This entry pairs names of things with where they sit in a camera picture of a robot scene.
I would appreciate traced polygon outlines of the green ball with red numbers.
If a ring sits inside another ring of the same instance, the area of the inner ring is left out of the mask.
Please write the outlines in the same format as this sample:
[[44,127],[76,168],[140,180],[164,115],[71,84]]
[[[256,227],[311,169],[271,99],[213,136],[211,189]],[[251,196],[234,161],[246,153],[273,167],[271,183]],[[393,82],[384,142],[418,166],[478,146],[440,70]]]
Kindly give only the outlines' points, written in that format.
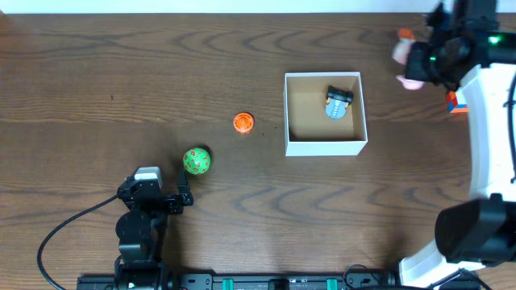
[[183,155],[183,167],[192,175],[206,173],[211,166],[210,154],[206,149],[194,147]]

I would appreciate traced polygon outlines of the pink and white duck figure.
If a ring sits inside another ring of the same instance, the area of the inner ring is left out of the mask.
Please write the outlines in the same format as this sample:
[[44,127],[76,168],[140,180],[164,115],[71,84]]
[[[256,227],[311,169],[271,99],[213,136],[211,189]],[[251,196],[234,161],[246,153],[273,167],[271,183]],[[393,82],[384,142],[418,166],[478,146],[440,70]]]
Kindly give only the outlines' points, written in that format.
[[[393,49],[392,58],[399,64],[407,66],[410,49],[415,42],[414,34],[411,29],[400,28],[397,32],[397,37],[398,43]],[[408,90],[418,90],[424,85],[422,81],[406,79],[403,75],[397,75],[396,78]]]

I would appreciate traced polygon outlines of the multicoloured puzzle cube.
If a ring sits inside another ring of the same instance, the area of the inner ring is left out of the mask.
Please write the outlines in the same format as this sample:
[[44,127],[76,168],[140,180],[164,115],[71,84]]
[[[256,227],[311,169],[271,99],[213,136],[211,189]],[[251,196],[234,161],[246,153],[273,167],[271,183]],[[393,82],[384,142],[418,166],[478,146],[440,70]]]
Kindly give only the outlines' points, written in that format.
[[446,96],[447,110],[451,114],[467,113],[468,106],[461,92],[449,92]]

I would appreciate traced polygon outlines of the orange round plastic toy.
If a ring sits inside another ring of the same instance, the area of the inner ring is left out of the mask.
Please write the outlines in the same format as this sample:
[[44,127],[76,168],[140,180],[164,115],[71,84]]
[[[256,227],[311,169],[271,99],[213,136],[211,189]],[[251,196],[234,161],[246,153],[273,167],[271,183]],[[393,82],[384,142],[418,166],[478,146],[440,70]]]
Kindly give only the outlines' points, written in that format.
[[248,134],[254,127],[254,118],[247,112],[238,113],[233,118],[233,126],[240,134]]

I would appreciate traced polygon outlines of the grey and yellow toy truck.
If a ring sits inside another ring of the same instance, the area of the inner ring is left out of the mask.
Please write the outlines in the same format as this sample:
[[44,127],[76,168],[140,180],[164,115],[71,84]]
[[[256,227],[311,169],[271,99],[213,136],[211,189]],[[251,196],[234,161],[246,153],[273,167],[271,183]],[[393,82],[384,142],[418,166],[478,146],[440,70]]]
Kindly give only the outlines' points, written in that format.
[[352,91],[337,89],[329,86],[326,93],[326,114],[331,119],[341,119],[347,112],[347,107],[352,104],[354,93]]

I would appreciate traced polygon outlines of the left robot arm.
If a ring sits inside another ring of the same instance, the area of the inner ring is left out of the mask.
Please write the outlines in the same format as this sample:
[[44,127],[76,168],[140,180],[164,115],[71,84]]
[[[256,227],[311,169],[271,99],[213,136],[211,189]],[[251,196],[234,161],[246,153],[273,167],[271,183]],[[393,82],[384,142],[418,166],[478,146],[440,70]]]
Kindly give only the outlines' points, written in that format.
[[170,215],[183,213],[194,203],[187,172],[179,171],[177,193],[161,192],[162,175],[158,167],[140,167],[117,190],[128,208],[116,223],[120,263],[115,267],[114,288],[177,289],[179,283],[162,261],[162,246]]

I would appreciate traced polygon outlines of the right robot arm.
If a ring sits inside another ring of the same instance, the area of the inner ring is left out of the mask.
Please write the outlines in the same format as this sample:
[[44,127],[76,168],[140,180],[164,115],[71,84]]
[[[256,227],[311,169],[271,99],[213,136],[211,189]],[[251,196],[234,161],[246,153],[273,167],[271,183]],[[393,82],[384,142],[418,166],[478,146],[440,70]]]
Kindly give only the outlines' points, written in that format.
[[446,85],[468,109],[469,200],[441,211],[435,238],[399,263],[404,287],[435,288],[466,271],[515,261],[515,35],[435,30],[426,42],[398,32],[393,58],[407,89]]

